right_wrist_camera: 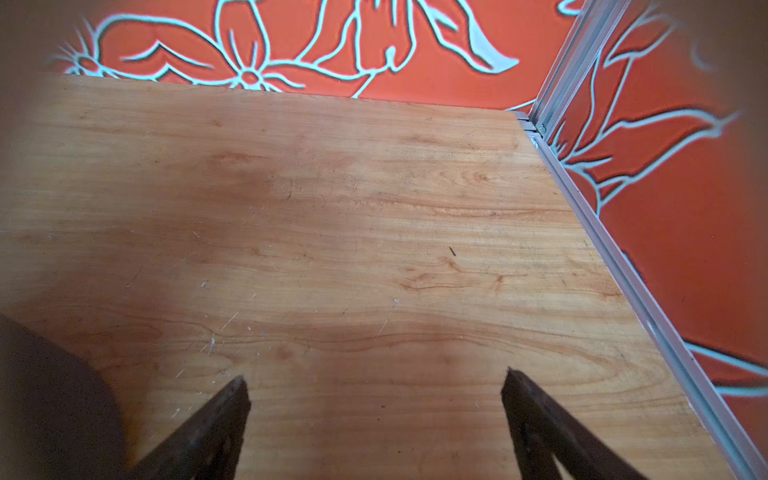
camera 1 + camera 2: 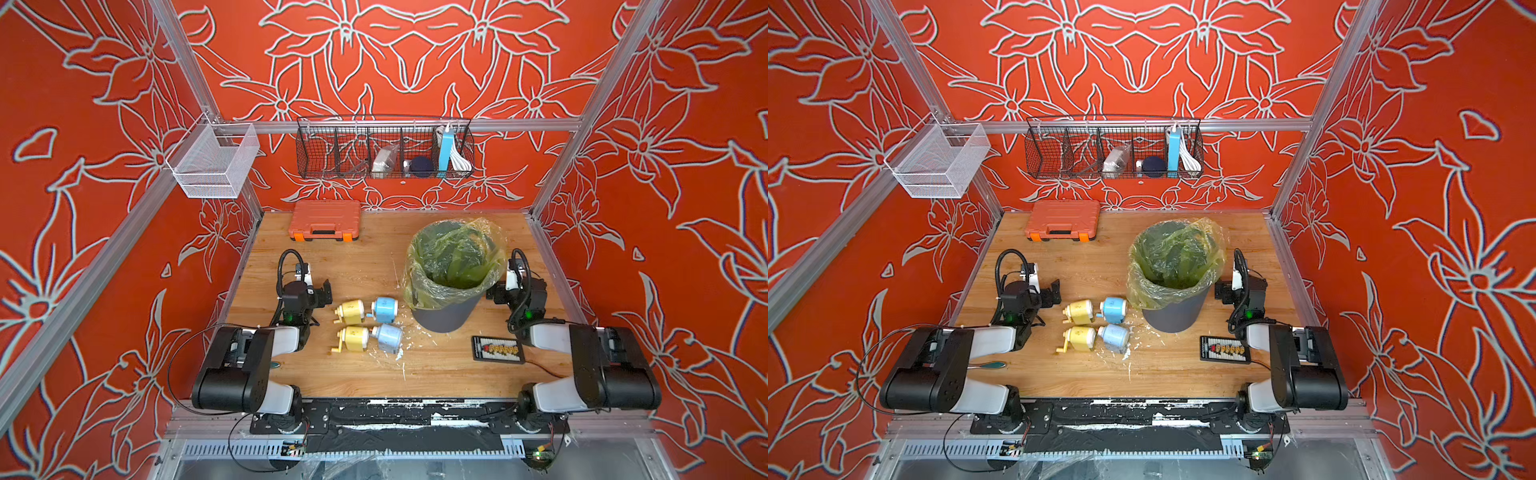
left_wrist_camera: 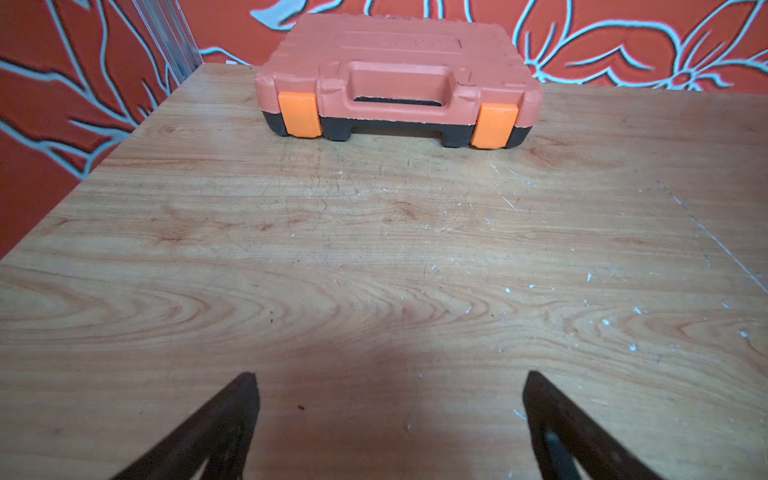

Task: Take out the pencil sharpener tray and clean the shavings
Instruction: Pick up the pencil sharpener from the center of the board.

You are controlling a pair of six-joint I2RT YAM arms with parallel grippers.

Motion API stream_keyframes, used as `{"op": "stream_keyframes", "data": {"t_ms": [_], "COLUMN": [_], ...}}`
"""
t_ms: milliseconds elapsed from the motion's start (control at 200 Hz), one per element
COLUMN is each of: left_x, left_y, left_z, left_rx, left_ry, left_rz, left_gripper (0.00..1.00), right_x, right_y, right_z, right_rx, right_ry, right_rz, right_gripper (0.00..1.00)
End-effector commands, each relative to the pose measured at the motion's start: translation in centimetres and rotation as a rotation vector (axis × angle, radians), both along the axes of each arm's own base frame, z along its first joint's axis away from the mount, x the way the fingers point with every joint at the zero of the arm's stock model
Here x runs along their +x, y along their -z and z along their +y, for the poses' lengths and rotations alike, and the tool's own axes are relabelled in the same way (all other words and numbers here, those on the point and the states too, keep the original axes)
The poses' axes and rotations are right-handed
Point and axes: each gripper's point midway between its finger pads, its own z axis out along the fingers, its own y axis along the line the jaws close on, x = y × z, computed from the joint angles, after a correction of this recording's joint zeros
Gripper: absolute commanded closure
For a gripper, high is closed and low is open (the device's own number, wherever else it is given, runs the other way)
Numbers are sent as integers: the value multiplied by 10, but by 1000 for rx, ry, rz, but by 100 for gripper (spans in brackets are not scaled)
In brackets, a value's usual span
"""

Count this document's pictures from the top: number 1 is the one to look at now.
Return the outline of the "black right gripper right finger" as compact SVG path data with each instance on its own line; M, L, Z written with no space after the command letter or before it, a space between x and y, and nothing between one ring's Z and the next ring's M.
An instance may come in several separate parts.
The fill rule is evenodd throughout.
M507 370L501 399L523 479L644 477L523 372Z

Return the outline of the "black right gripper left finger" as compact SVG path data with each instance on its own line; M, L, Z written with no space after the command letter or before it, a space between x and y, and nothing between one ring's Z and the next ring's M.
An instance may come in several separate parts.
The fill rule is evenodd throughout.
M238 376L127 472L124 479L232 479L251 409Z

